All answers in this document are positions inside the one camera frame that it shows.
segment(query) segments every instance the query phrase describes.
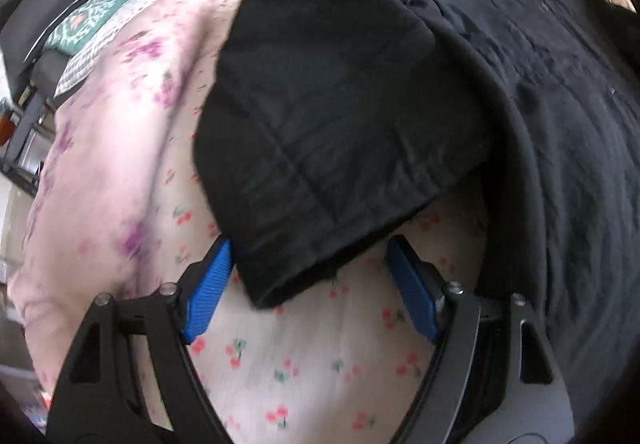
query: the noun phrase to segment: black garment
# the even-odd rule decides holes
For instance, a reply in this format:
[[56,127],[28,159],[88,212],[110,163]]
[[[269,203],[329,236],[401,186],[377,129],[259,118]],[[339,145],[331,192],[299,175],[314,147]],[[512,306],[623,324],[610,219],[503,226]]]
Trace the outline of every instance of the black garment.
[[579,423],[640,333],[639,21],[602,0],[244,0],[194,156],[258,306],[479,169]]

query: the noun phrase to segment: floral pattern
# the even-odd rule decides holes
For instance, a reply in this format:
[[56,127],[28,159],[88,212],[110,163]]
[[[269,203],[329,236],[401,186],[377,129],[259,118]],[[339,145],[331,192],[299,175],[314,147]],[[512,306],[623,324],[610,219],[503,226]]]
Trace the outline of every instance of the floral pattern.
[[398,377],[405,376],[411,371],[413,371],[412,375],[414,377],[420,377],[422,375],[422,370],[418,366],[418,354],[416,352],[409,352],[406,355],[406,363],[407,364],[396,366],[396,375],[398,375]]
[[290,358],[285,359],[282,362],[282,366],[273,371],[273,379],[277,380],[280,384],[284,384],[292,377],[299,375],[300,369],[293,364]]
[[338,296],[344,296],[351,292],[351,287],[347,284],[340,283],[338,275],[331,278],[331,290],[329,291],[329,298],[337,298]]
[[353,424],[351,424],[351,429],[354,429],[356,431],[363,430],[363,429],[370,429],[373,427],[375,423],[376,423],[375,415],[369,415],[365,411],[359,411],[356,414],[355,421],[353,421]]
[[225,347],[225,354],[229,356],[229,364],[233,369],[239,368],[242,351],[246,348],[246,341],[242,339],[234,339],[231,345]]
[[289,410],[285,406],[279,406],[276,411],[268,411],[265,415],[270,424],[276,424],[279,429],[287,429],[287,417]]
[[348,367],[342,359],[333,360],[331,369],[336,372],[342,378],[342,382],[346,384],[350,383],[354,377],[359,376],[362,372],[362,367],[359,364]]
[[234,419],[233,415],[229,415],[223,422],[223,425],[225,429],[241,429],[240,423]]
[[207,340],[203,336],[198,336],[191,344],[191,353],[195,356],[199,355],[207,346]]
[[395,328],[396,324],[404,323],[404,310],[402,309],[391,309],[391,308],[383,308],[382,309],[382,319],[385,322],[385,327],[388,329]]

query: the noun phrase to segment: screw head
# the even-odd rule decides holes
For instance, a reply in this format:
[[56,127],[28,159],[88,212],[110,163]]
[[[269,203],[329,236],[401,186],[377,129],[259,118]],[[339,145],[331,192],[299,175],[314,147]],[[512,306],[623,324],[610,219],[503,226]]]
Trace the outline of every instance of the screw head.
[[447,290],[452,294],[462,294],[465,291],[459,281],[449,281],[447,283]]
[[522,295],[514,292],[511,294],[511,301],[518,307],[524,307],[527,304],[527,299]]
[[101,292],[100,294],[98,294],[98,296],[95,297],[94,299],[94,303],[98,306],[98,307],[104,307],[105,305],[107,305],[108,302],[111,301],[111,294],[109,294],[108,292]]
[[178,286],[172,281],[165,281],[159,291],[162,296],[173,296],[178,291]]

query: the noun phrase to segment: pink blanket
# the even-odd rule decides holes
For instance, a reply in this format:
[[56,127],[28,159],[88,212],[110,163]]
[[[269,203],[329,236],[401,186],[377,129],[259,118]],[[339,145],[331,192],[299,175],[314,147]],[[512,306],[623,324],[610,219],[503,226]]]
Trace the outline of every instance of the pink blanket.
[[26,262],[10,283],[49,391],[94,296],[136,293],[155,173],[211,4],[149,7],[56,114],[56,141],[28,219]]

